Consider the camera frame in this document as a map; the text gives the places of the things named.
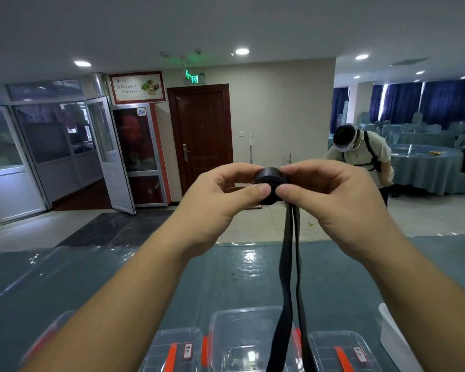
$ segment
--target framed sign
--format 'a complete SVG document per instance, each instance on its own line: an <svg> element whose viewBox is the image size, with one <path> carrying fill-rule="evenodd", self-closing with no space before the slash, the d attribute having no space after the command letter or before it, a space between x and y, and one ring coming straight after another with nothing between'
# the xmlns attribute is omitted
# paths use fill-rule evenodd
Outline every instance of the framed sign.
<svg viewBox="0 0 465 372"><path fill-rule="evenodd" d="M115 104L165 102L162 72L110 74Z"/></svg>

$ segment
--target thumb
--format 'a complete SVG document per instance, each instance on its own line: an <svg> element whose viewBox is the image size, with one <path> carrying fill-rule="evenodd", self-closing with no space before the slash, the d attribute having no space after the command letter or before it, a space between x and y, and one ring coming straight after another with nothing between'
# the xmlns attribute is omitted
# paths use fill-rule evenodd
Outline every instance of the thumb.
<svg viewBox="0 0 465 372"><path fill-rule="evenodd" d="M283 200L306 210L317 219L325 217L332 207L329 194L313 192L293 184L279 185L276 194Z"/></svg>
<svg viewBox="0 0 465 372"><path fill-rule="evenodd" d="M270 185L268 184L254 184L236 192L227 193L228 215L234 216L249 206L257 204L270 194L270 190Z"/></svg>

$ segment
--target ceiling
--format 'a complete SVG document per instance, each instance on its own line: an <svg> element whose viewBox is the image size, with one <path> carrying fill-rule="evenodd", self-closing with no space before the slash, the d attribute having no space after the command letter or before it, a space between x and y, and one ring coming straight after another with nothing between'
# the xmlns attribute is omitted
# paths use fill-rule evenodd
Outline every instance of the ceiling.
<svg viewBox="0 0 465 372"><path fill-rule="evenodd" d="M238 47L250 54L232 57ZM465 0L0 0L0 83L179 68L181 55L195 66L336 56L335 86L457 79Z"/></svg>

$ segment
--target person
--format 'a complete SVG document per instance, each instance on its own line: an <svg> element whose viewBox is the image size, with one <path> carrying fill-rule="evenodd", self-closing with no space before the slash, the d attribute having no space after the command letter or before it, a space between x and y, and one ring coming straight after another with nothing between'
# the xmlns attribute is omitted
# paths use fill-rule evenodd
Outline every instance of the person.
<svg viewBox="0 0 465 372"><path fill-rule="evenodd" d="M200 175L169 219L21 372L136 371L186 264L270 193L267 184L223 190L252 182L261 168L235 163ZM291 184L276 193L316 217L368 270L424 370L465 371L465 290L400 232L368 171L323 159L280 170Z"/></svg>
<svg viewBox="0 0 465 372"><path fill-rule="evenodd" d="M384 138L377 133L360 130L353 124L341 125L334 133L333 145L325 159L367 169L387 207L394 170L391 167L391 149Z"/></svg>

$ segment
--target wooden door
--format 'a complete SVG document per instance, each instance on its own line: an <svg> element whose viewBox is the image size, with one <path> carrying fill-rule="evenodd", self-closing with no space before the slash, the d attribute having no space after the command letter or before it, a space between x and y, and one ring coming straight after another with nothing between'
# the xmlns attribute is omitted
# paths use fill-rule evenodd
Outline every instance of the wooden door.
<svg viewBox="0 0 465 372"><path fill-rule="evenodd" d="M233 161L229 85L167 89L182 193L203 172Z"/></svg>

